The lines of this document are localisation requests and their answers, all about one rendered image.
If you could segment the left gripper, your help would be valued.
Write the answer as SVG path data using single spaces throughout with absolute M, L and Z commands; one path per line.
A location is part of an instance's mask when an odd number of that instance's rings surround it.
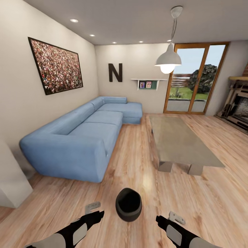
M 104 217 L 104 211 L 100 212 L 100 211 L 96 211 L 87 215 L 84 215 L 82 217 L 87 217 L 90 219 L 90 228 L 96 224 L 99 223 L 101 221 L 101 218 Z

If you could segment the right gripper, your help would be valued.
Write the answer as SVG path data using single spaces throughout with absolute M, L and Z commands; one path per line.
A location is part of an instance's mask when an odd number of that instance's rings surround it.
M 157 216 L 156 221 L 158 222 L 158 226 L 166 231 L 166 226 L 168 223 L 171 223 L 170 220 L 166 219 L 163 216 Z

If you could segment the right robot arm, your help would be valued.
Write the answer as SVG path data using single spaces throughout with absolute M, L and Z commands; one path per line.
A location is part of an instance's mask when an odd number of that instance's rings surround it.
M 167 237 L 175 244 L 177 248 L 223 248 L 209 243 L 199 236 L 184 229 L 175 221 L 182 225 L 186 222 L 184 218 L 170 211 L 169 218 L 157 216 L 158 226 L 166 231 Z

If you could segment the cauldron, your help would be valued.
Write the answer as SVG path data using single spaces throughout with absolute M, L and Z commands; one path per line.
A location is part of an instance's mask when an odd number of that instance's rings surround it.
M 142 199 L 139 193 L 131 188 L 124 188 L 117 196 L 116 212 L 119 217 L 126 221 L 136 220 L 142 211 Z

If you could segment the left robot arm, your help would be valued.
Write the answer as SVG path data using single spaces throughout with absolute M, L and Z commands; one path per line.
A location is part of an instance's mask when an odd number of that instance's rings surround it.
M 71 224 L 51 236 L 37 242 L 28 244 L 22 248 L 75 248 L 86 236 L 87 231 L 104 217 L 104 211 L 92 212 L 92 209 L 101 206 L 100 202 L 85 206 L 85 215 L 74 220 Z

